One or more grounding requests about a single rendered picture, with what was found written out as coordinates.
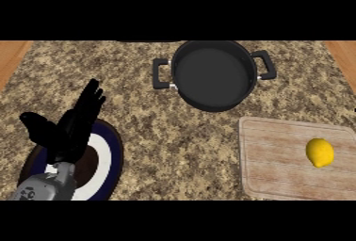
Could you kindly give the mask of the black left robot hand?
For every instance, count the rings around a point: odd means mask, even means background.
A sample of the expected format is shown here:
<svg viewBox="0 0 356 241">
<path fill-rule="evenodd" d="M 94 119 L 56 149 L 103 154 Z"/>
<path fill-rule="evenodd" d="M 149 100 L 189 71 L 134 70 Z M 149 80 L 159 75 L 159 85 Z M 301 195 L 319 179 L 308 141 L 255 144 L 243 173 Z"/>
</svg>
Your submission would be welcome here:
<svg viewBox="0 0 356 241">
<path fill-rule="evenodd" d="M 47 150 L 45 162 L 50 165 L 59 162 L 75 163 L 81 159 L 104 101 L 106 96 L 98 88 L 98 81 L 91 79 L 59 123 L 48 121 L 35 112 L 23 112 L 19 115 L 31 141 Z"/>
</svg>

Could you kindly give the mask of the pale wooden cutting board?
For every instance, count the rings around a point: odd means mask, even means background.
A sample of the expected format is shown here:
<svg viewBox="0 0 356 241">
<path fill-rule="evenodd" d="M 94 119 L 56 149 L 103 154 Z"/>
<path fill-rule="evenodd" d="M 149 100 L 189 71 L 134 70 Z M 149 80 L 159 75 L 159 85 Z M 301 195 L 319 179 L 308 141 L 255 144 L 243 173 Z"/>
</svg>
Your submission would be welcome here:
<svg viewBox="0 0 356 241">
<path fill-rule="evenodd" d="M 333 162 L 313 166 L 307 142 L 325 139 Z M 237 123 L 242 188 L 254 198 L 356 201 L 356 132 L 342 126 L 243 117 Z"/>
</svg>

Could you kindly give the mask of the yellow lemon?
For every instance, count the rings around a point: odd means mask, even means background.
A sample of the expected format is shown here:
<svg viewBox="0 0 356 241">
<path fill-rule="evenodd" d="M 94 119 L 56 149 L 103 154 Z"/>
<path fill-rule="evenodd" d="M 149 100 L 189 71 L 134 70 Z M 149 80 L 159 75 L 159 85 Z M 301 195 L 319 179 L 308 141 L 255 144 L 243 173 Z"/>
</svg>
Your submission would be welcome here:
<svg viewBox="0 0 356 241">
<path fill-rule="evenodd" d="M 333 147 L 323 138 L 313 138 L 305 144 L 305 156 L 316 168 L 333 162 Z"/>
</svg>

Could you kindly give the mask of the blue white brown plate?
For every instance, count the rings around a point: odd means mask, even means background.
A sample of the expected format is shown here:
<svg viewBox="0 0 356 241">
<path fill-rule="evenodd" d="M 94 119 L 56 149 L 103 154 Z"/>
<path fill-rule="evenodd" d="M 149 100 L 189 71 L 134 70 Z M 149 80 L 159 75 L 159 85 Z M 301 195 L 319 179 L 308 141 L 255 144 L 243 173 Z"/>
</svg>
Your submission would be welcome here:
<svg viewBox="0 0 356 241">
<path fill-rule="evenodd" d="M 17 186 L 39 173 L 56 173 L 45 162 L 47 150 L 35 145 L 19 174 Z M 110 124 L 96 120 L 81 159 L 75 163 L 76 189 L 70 201 L 106 201 L 118 184 L 124 162 L 119 134 Z"/>
</svg>

